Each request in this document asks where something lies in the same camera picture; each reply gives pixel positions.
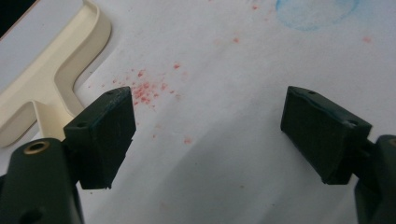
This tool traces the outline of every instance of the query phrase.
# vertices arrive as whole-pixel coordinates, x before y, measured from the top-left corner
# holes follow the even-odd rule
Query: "cream plastic object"
[[[83,109],[73,85],[110,32],[106,15],[83,0],[78,14],[0,95],[0,147],[15,142],[36,120],[43,137],[64,139],[64,125]]]

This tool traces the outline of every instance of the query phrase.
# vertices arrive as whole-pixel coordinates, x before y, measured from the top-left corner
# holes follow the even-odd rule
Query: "black plastic part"
[[[83,189],[111,188],[135,131],[129,87],[104,93],[64,127],[73,178]]]
[[[347,184],[350,158],[362,151],[372,125],[310,90],[289,87],[281,130],[326,184]]]
[[[45,149],[26,154],[27,148]],[[0,223],[83,223],[59,140],[39,139],[12,154],[0,199]]]

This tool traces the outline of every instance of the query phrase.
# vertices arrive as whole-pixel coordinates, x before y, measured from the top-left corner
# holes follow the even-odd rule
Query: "cream plastic handle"
[[[110,33],[106,15],[83,0],[78,14],[0,95],[0,147],[18,140],[36,120],[43,137],[64,140],[64,125],[83,110],[74,83]]]

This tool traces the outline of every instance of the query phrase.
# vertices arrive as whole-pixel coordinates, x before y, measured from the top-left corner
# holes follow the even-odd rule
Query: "blue ink mark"
[[[277,18],[289,28],[315,31],[348,17],[360,0],[277,0]]]

